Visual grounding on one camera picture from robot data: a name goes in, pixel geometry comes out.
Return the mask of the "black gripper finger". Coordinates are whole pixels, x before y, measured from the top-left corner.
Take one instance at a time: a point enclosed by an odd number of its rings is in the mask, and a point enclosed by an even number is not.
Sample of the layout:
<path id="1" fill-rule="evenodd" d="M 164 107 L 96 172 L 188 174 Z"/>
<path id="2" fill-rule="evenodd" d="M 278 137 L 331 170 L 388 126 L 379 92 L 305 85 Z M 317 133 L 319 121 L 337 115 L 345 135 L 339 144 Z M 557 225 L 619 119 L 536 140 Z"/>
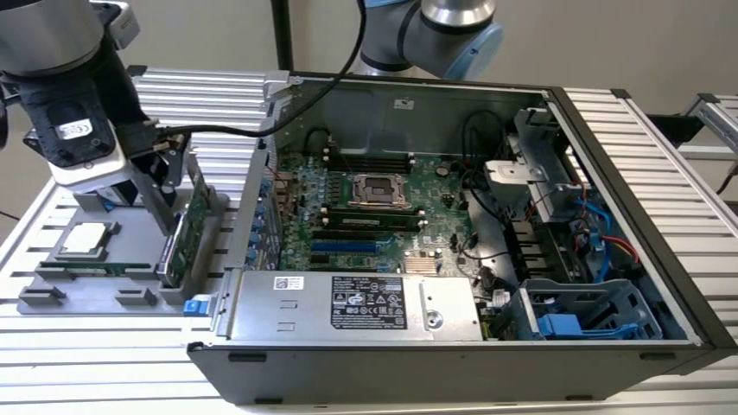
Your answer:
<path id="1" fill-rule="evenodd" d="M 166 165 L 165 179 L 162 180 L 162 192 L 172 193 L 180 186 L 188 154 L 190 148 L 190 134 L 174 134 L 165 136 L 166 147 L 162 150 L 162 158 Z"/>
<path id="2" fill-rule="evenodd" d="M 176 200 L 176 191 L 172 188 L 162 189 L 169 172 L 169 167 L 165 159 L 160 156 L 157 152 L 152 152 L 142 156 L 132 158 L 130 163 L 132 167 L 142 174 L 142 176 L 148 180 L 144 184 L 136 184 L 141 202 L 146 202 L 144 190 L 149 189 L 156 190 L 157 194 L 162 197 L 165 205 L 172 206 Z"/>

